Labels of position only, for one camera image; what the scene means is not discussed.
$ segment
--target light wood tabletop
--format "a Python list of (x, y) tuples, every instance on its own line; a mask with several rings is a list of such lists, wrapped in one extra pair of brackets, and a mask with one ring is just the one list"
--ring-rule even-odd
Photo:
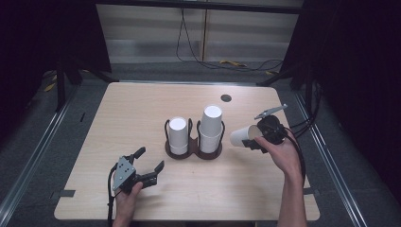
[[(222, 95), (229, 95), (232, 100), (224, 102)], [(195, 139), (196, 122), (209, 104), (222, 109), (226, 127), (220, 156), (214, 160), (202, 160), (195, 154), (183, 160), (170, 158), (165, 150), (165, 122), (174, 116), (191, 118), (191, 137)], [(64, 188), (76, 190), (75, 195), (60, 198), (55, 217), (107, 219), (110, 169), (120, 156), (146, 147), (147, 151), (133, 163), (137, 173), (153, 171), (162, 160), (165, 168), (157, 185), (139, 194), (134, 219), (278, 219), (282, 171), (268, 154), (232, 146), (230, 133), (256, 124), (255, 116), (282, 104), (276, 91), (266, 87), (112, 83)], [(288, 126), (283, 111), (275, 115)], [(313, 195), (305, 195), (305, 208), (308, 220), (319, 218)]]

